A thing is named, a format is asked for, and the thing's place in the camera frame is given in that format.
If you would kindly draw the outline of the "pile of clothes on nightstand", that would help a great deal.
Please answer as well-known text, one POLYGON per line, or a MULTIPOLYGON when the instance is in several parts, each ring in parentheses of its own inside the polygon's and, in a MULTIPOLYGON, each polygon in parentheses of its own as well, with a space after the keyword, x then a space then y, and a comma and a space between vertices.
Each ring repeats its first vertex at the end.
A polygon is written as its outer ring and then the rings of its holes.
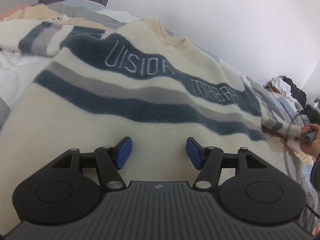
POLYGON ((279 94, 297 112, 306 107, 306 93, 286 76, 273 77, 264 88, 272 94, 279 94))

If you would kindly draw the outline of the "white quilt label tag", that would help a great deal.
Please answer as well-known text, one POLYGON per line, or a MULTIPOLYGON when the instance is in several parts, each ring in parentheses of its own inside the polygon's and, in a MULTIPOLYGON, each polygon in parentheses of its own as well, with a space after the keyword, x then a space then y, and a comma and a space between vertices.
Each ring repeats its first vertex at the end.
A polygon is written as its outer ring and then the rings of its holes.
POLYGON ((46 22, 63 22, 63 21, 68 21, 69 17, 67 15, 60 15, 60 16, 55 16, 52 18, 49 18, 46 20, 46 22))

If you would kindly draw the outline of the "cream quilted headboard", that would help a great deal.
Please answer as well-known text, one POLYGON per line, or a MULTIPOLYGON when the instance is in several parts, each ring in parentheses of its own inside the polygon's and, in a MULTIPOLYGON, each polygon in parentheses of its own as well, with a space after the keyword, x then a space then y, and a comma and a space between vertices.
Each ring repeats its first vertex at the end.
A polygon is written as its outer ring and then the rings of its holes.
POLYGON ((312 106, 314 109, 320 108, 320 95, 317 95, 315 99, 313 99, 310 103, 310 106, 312 106))

